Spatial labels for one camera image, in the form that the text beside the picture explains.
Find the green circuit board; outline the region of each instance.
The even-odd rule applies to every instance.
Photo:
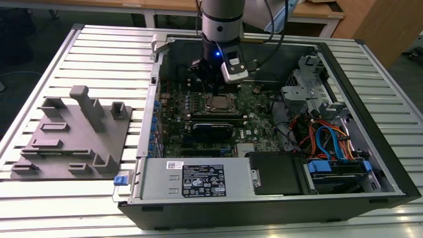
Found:
[[[218,103],[231,110],[210,109],[211,93],[191,92],[182,86],[173,90],[167,100],[165,122],[167,136],[165,137],[165,156],[179,157],[237,157],[237,144],[253,143],[255,151],[279,151],[278,139],[269,114],[269,91],[261,92],[254,83],[241,84],[238,92],[221,93]],[[239,115],[245,120],[233,123],[222,120],[219,123],[234,125],[233,136],[226,141],[197,142],[191,135],[190,121],[193,115]]]

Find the barcode sticker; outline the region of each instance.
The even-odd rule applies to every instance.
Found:
[[[169,170],[182,170],[185,166],[185,162],[183,161],[169,161],[166,168]]]
[[[123,3],[122,6],[134,6],[134,7],[142,7],[141,4],[129,4],[129,3]]]

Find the motherboard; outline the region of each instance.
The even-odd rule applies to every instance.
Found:
[[[281,150],[269,112],[273,91],[253,82],[230,85],[214,95],[211,85],[201,81],[167,83],[166,157],[243,157],[247,152]]]

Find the white table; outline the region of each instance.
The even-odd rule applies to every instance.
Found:
[[[12,163],[20,157],[19,148],[27,145],[43,116],[38,109],[43,98],[67,97],[75,84],[94,87],[90,96],[99,97],[103,105],[119,100],[137,109],[121,171],[135,168],[135,147],[153,65],[151,38],[163,31],[174,35],[195,34],[195,31],[187,30],[90,25],[71,30],[0,142],[0,237],[421,237],[423,199],[394,209],[371,211],[346,222],[143,231],[118,209],[118,201],[125,201],[130,196],[130,187],[114,187],[111,180],[8,180]],[[246,38],[265,39],[267,36],[246,34]],[[286,40],[327,43],[411,179],[423,192],[423,116],[369,48],[354,40],[293,36],[287,36]],[[341,100],[334,82],[329,83]],[[70,98],[64,98],[64,102],[76,103]]]

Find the table leg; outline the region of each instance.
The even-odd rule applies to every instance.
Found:
[[[321,32],[319,37],[331,38],[333,33],[337,29],[337,26],[339,24],[339,19],[330,19],[329,23],[325,25],[323,30]]]
[[[59,10],[48,9],[48,13],[51,14],[54,20],[59,19]]]
[[[157,28],[157,23],[155,23],[155,10],[154,9],[145,9],[145,18],[146,18],[146,26],[147,28]]]

